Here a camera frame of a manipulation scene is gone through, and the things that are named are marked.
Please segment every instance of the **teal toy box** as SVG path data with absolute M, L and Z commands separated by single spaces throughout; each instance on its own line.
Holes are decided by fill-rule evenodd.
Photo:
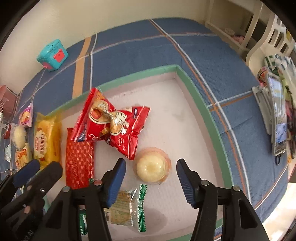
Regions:
M 37 61 L 48 71 L 53 71 L 58 69 L 68 56 L 61 41 L 56 39 L 45 46 L 38 55 Z

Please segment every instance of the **red wrapper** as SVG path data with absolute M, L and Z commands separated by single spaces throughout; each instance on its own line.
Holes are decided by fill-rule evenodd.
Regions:
M 94 177 L 94 143 L 71 141 L 73 128 L 68 128 L 66 146 L 66 185 L 72 189 L 87 187 Z
M 127 107 L 109 113 L 110 134 L 106 142 L 115 147 L 128 159 L 134 160 L 140 134 L 150 108 L 147 106 Z
M 109 133 L 110 120 L 104 110 L 112 112 L 115 108 L 101 92 L 92 88 L 74 127 L 71 140 L 74 142 L 98 141 Z

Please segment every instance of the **green border tape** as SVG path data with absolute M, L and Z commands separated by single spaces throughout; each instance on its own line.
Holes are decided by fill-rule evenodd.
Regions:
M 207 108 L 202 96 L 200 95 L 198 89 L 194 85 L 191 78 L 186 74 L 186 72 L 178 65 L 166 65 L 157 67 L 154 69 L 147 69 L 144 71 L 140 71 L 134 74 L 130 74 L 124 77 L 120 77 L 118 79 L 109 81 L 107 83 L 104 83 L 102 85 L 99 85 L 97 88 L 101 89 L 101 91 L 107 91 L 112 88 L 118 87 L 123 84 L 131 83 L 136 80 L 140 80 L 143 78 L 147 78 L 150 76 L 155 76 L 159 74 L 169 73 L 169 72 L 176 72 L 179 78 L 184 82 L 187 90 L 189 91 L 190 95 L 192 96 L 198 110 L 200 111 L 200 114 L 203 117 L 203 120 L 205 122 L 205 125 L 207 127 L 207 130 L 209 132 L 210 138 L 212 140 L 214 149 L 216 151 L 217 159 L 221 168 L 222 177 L 224 186 L 226 188 L 230 188 L 233 186 L 233 178 L 230 171 L 229 161 L 226 155 L 225 147 L 222 142 L 221 136 L 219 134 L 218 128 L 216 126 L 216 123 Z M 87 97 L 88 91 L 80 95 L 79 97 L 69 100 L 65 104 L 61 105 L 57 109 L 50 112 L 48 115 L 55 115 L 56 113 L 63 112 L 67 109 L 70 109 L 71 107 L 83 102 Z M 216 228 L 222 226 L 222 219 L 219 219 L 216 223 Z M 175 239 L 171 239 L 168 241 L 189 241 L 191 238 L 191 234 L 187 234 Z

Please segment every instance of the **white wall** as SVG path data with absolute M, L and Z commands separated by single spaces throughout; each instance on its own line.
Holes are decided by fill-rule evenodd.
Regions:
M 65 48 L 94 33 L 147 18 L 183 17 L 204 24 L 208 0 L 41 0 L 0 51 L 0 84 L 19 93 L 41 70 L 36 57 L 59 38 Z

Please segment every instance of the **red packaged snack bar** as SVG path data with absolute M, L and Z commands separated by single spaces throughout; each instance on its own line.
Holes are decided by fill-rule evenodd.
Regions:
M 107 112 L 110 116 L 110 134 L 106 142 L 128 159 L 134 160 L 140 134 L 150 108 L 133 106 Z
M 74 127 L 71 140 L 98 141 L 109 133 L 109 116 L 103 110 L 112 112 L 115 108 L 98 89 L 92 88 Z
M 94 177 L 94 143 L 71 141 L 73 128 L 68 128 L 66 145 L 66 185 L 72 189 L 88 187 Z

